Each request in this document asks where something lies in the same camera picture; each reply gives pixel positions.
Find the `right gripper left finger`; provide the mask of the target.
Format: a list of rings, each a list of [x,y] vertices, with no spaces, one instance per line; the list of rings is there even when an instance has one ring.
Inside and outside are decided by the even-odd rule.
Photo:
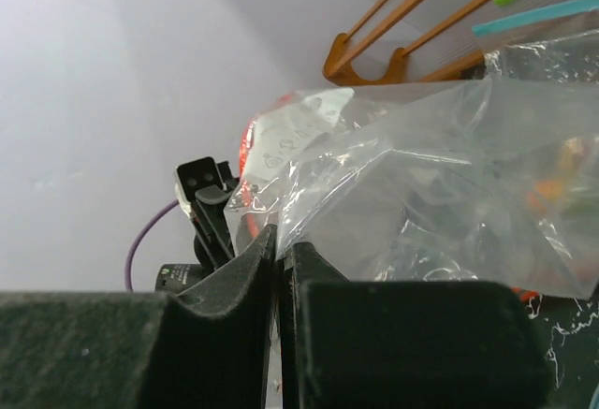
[[[5,408],[261,408],[276,229],[180,295],[5,293]]]

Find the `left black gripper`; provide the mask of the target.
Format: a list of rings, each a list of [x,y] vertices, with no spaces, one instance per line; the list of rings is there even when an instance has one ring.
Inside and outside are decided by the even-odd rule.
[[[195,264],[165,264],[156,277],[156,289],[183,292],[207,278],[234,257],[224,209],[239,180],[227,161],[210,156],[175,169],[175,193],[179,206],[194,230]]]

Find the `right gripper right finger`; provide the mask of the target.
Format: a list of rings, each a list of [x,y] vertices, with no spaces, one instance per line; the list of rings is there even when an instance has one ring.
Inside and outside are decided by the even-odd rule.
[[[516,294],[483,281],[352,282],[309,242],[284,259],[286,408],[541,408],[551,377]]]

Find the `orange-zipper clear bag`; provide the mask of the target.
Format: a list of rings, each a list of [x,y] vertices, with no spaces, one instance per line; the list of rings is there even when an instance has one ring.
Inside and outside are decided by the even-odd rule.
[[[481,80],[297,91],[252,121],[226,208],[352,280],[598,284],[598,88]]]

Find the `blue-zipper clear bag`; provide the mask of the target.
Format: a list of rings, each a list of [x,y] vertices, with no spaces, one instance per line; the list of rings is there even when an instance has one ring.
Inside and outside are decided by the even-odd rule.
[[[558,83],[598,83],[598,0],[569,0],[472,27],[490,74]],[[562,144],[528,203],[556,205],[565,218],[598,214],[598,136]]]

